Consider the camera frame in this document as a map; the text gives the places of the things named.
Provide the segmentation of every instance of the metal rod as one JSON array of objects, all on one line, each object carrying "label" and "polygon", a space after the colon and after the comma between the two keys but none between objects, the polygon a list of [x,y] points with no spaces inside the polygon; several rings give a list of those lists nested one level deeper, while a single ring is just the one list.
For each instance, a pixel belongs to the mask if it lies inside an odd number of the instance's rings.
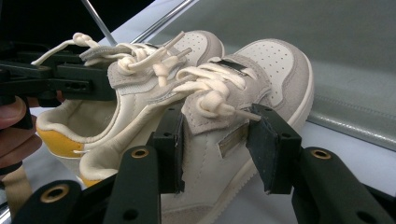
[{"label": "metal rod", "polygon": [[108,31],[107,27],[105,26],[105,23],[100,19],[99,15],[97,14],[95,8],[91,5],[91,3],[88,0],[81,0],[82,4],[84,4],[85,8],[90,12],[91,16],[93,17],[93,20],[96,22],[102,33],[105,35],[106,39],[110,43],[111,46],[116,46],[117,42],[114,39],[113,35],[111,35],[110,31]]},{"label": "metal rod", "polygon": [[156,31],[158,28],[160,28],[162,25],[164,25],[172,17],[174,17],[181,9],[183,9],[184,7],[186,7],[189,3],[193,2],[193,1],[194,0],[185,0],[182,3],[180,3],[177,7],[172,9],[172,11],[170,11],[169,13],[164,15],[157,22],[155,22],[152,26],[150,26],[145,32],[143,32],[141,35],[139,35],[137,38],[135,38],[131,43],[138,43],[138,42],[141,42],[142,40],[146,39],[154,31]]}]

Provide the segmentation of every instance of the finger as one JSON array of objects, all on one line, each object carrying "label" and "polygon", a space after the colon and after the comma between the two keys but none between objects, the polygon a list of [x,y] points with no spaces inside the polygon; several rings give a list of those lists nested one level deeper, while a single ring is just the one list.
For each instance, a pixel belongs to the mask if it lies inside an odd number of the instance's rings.
[{"label": "finger", "polygon": [[5,129],[20,121],[26,112],[26,105],[20,97],[11,105],[0,105],[0,129]]},{"label": "finger", "polygon": [[14,150],[0,157],[0,168],[16,164],[33,154],[41,147],[41,139],[37,135],[31,136]]},{"label": "finger", "polygon": [[0,132],[0,157],[8,154],[14,148],[20,146],[30,137],[35,135],[35,128],[30,130],[7,128]]}]

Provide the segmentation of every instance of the sneaker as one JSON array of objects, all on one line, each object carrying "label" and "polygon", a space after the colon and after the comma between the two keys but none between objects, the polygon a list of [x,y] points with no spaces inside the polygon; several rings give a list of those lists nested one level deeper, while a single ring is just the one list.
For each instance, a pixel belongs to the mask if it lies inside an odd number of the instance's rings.
[{"label": "sneaker", "polygon": [[313,73],[306,56],[286,42],[265,39],[222,59],[177,72],[147,107],[111,142],[83,156],[85,183],[117,172],[122,152],[145,144],[159,122],[157,109],[186,97],[183,176],[185,189],[162,195],[162,223],[213,223],[257,170],[246,148],[251,104],[271,106],[299,131],[313,102]]},{"label": "sneaker", "polygon": [[87,35],[76,34],[73,40],[63,42],[32,64],[41,64],[70,44],[90,47],[80,54],[85,65],[110,64],[109,82],[117,95],[117,101],[111,102],[66,100],[37,119],[37,132],[49,151],[77,176],[81,156],[122,132],[145,108],[153,92],[175,80],[179,69],[224,54],[222,43],[205,31],[180,34],[158,47],[150,44],[105,47]]},{"label": "sneaker", "polygon": [[[162,195],[163,224],[213,223],[257,173],[246,148],[248,119],[233,109],[248,110],[253,103],[270,106],[299,132],[312,107],[311,64],[293,45],[264,39],[222,60],[246,69],[222,75],[224,86],[211,88],[215,91],[198,91],[187,97],[182,107],[185,189],[179,194]],[[216,71],[210,66],[186,68],[178,77],[202,77],[202,69]],[[214,85],[213,79],[202,82]]]}]

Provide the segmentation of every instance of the gray surface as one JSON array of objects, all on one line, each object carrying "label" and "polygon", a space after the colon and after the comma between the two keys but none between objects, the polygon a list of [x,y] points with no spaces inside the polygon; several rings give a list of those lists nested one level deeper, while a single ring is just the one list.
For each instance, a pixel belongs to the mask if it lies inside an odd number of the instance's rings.
[{"label": "gray surface", "polygon": [[207,30],[233,53],[278,38],[311,60],[316,96],[310,120],[396,150],[396,2],[201,0],[159,32]]}]

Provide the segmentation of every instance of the shoelace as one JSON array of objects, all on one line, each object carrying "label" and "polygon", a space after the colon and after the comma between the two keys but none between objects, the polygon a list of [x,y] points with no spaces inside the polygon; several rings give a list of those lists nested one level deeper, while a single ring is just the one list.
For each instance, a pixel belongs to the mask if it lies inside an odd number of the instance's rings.
[{"label": "shoelace", "polygon": [[[230,116],[233,114],[242,116],[247,119],[260,120],[261,117],[253,113],[238,110],[232,105],[227,105],[226,99],[230,95],[230,90],[224,81],[231,81],[239,90],[244,90],[246,82],[235,73],[221,65],[211,63],[218,62],[219,58],[209,60],[209,63],[203,63],[198,67],[187,67],[177,72],[177,79],[182,79],[187,75],[196,76],[195,81],[186,82],[173,89],[175,92],[183,91],[209,91],[201,96],[195,105],[198,113],[205,118],[216,118],[218,116]],[[251,68],[242,70],[244,74],[253,79],[257,79]]]},{"label": "shoelace", "polygon": [[33,61],[33,65],[40,65],[44,61],[46,61],[51,55],[55,54],[56,52],[59,52],[63,49],[65,49],[69,45],[77,45],[80,47],[90,47],[90,48],[95,48],[99,47],[100,45],[96,43],[95,41],[92,40],[92,38],[88,35],[84,35],[82,33],[75,33],[73,35],[73,39],[71,40],[66,40],[62,44],[58,45],[57,47],[50,49],[47,51],[45,54],[43,54],[40,58],[37,60]]},{"label": "shoelace", "polygon": [[[136,72],[142,71],[150,66],[158,77],[159,86],[166,86],[167,78],[169,76],[170,69],[175,66],[179,60],[192,52],[192,49],[184,49],[178,55],[171,55],[169,53],[169,49],[172,48],[181,38],[183,38],[185,34],[181,32],[174,39],[169,41],[166,45],[155,49],[152,46],[146,44],[129,44],[129,43],[121,43],[116,47],[123,46],[131,50],[130,54],[127,53],[116,53],[116,54],[107,54],[102,55],[99,58],[91,59],[85,62],[85,66],[91,66],[96,63],[101,62],[111,62],[118,60],[118,66],[120,67],[120,72],[125,76],[130,76],[135,74]],[[51,55],[56,52],[65,49],[69,45],[77,45],[80,47],[90,47],[97,48],[100,45],[93,41],[92,38],[88,35],[84,35],[82,33],[75,33],[73,35],[73,39],[66,40],[59,46],[47,51],[40,58],[33,61],[33,65],[40,65],[44,61],[46,61]]]},{"label": "shoelace", "polygon": [[146,46],[123,44],[124,47],[130,48],[133,54],[118,61],[121,73],[129,76],[152,66],[155,75],[158,77],[159,86],[166,86],[170,69],[179,62],[181,57],[192,52],[192,49],[188,48],[181,51],[178,55],[172,56],[169,54],[169,49],[183,36],[184,33],[182,32],[169,43],[154,51],[146,48]]}]

